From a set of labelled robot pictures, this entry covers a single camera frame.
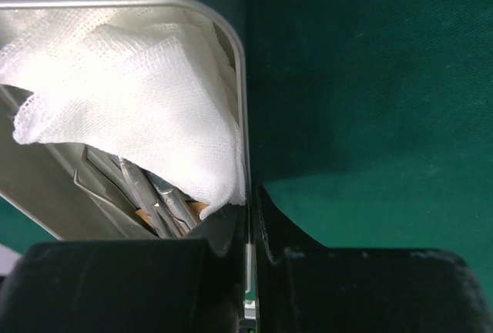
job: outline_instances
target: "green cloth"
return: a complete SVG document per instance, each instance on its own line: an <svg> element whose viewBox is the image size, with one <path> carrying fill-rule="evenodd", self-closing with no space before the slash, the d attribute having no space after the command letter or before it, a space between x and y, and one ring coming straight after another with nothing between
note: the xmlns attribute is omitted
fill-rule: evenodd
<svg viewBox="0 0 493 333"><path fill-rule="evenodd" d="M493 0L247 0L253 178L329 246L458 252L493 301Z"/></svg>
<svg viewBox="0 0 493 333"><path fill-rule="evenodd" d="M24 253L33 244L53 240L34 221L0 198L0 244Z"/></svg>

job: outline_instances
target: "black object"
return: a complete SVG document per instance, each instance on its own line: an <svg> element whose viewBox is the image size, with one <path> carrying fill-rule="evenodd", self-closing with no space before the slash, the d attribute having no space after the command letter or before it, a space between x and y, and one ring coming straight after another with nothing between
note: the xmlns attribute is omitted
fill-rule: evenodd
<svg viewBox="0 0 493 333"><path fill-rule="evenodd" d="M0 331L237 332L247 216L224 208L182 240L36 245L0 290ZM256 333L493 331L478 283L455 254L326 248L262 187L250 226Z"/></svg>

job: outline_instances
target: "white cloth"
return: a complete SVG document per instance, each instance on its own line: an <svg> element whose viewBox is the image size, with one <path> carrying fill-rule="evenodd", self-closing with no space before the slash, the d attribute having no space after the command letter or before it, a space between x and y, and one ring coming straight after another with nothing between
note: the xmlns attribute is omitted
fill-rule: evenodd
<svg viewBox="0 0 493 333"><path fill-rule="evenodd" d="M196 200L242 204L234 70L212 22L179 8L0 12L0 83L33 92L20 144L122 156Z"/></svg>

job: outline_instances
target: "stainless steel container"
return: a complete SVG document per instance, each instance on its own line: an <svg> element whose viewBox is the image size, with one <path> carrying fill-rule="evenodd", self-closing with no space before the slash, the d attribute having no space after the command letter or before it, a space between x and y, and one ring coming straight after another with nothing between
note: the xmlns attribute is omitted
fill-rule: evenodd
<svg viewBox="0 0 493 333"><path fill-rule="evenodd" d="M216 26L221 45L236 70L239 121L243 131L244 166L250 183L245 54L245 8L243 0L0 0L2 9L87 8L116 6L178 6L206 15ZM128 237L109 221L102 204L88 196L72 181L84 146L74 143L19 146L12 139L12 116L25 98L18 89L0 88L0 194L59 239L118 239ZM111 157L92 151L106 176L118 183ZM89 172L81 172L85 182L101 185Z"/></svg>

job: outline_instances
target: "forceps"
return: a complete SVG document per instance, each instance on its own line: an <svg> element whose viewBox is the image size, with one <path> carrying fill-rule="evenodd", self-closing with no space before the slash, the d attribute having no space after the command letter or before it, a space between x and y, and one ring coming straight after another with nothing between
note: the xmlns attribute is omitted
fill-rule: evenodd
<svg viewBox="0 0 493 333"><path fill-rule="evenodd" d="M181 237L182 231L177 227L173 216L156 195L141 169L122 157L119 157L119 165L130 192L149 218L158 236L161 238Z"/></svg>
<svg viewBox="0 0 493 333"><path fill-rule="evenodd" d="M186 234L196 227L199 221L186 204L183 195L154 173L147 172L147 176L181 231Z"/></svg>
<svg viewBox="0 0 493 333"><path fill-rule="evenodd" d="M149 231L144 229L139 223L141 220L133 213L133 205L122 193L122 191L108 177L105 176L87 157L87 146L82 151L81 162L89 170L104 188L106 197L96 193L94 190L85 186L79 178L79 168L74 172L74 184L85 191L89 196L96 198L105 206L101 206L103 213L109 218L118 232L128 238L152 239L153 236Z"/></svg>

